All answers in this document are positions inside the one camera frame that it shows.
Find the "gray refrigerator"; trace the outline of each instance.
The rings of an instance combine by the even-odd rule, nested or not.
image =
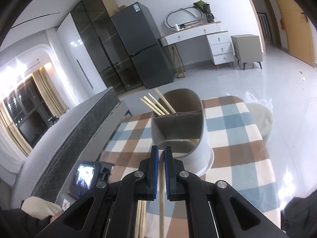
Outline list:
[[[143,82],[150,89],[173,82],[175,70],[150,10],[136,2],[111,17]]]

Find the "glass cabinet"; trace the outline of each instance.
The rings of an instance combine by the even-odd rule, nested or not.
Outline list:
[[[103,0],[81,0],[71,15],[106,86],[117,94],[142,86]]]

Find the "metal screw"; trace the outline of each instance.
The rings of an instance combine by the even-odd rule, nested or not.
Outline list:
[[[221,188],[221,189],[224,189],[227,187],[227,183],[225,181],[219,181],[217,183],[218,187]]]
[[[135,177],[142,177],[144,175],[144,173],[142,171],[136,171],[134,172],[134,176]]]
[[[189,176],[189,172],[187,172],[187,171],[181,171],[181,172],[180,172],[180,176],[181,176],[181,177],[188,177],[188,176]]]
[[[107,186],[107,183],[105,182],[105,181],[99,181],[99,182],[97,182],[97,188],[99,188],[99,189],[103,189],[104,187],[106,187]]]

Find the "refrigerator door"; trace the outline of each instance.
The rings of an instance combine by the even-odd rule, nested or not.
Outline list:
[[[134,3],[111,17],[130,56],[158,44],[155,31],[147,20],[148,11],[144,11],[146,14],[139,3]]]
[[[170,71],[162,47],[150,47],[132,57],[132,61],[145,88],[150,89],[173,82],[174,76]]]

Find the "camera screen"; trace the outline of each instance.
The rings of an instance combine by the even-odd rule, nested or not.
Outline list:
[[[80,164],[77,169],[75,184],[89,190],[91,181],[94,177],[94,172],[95,168],[93,166]]]

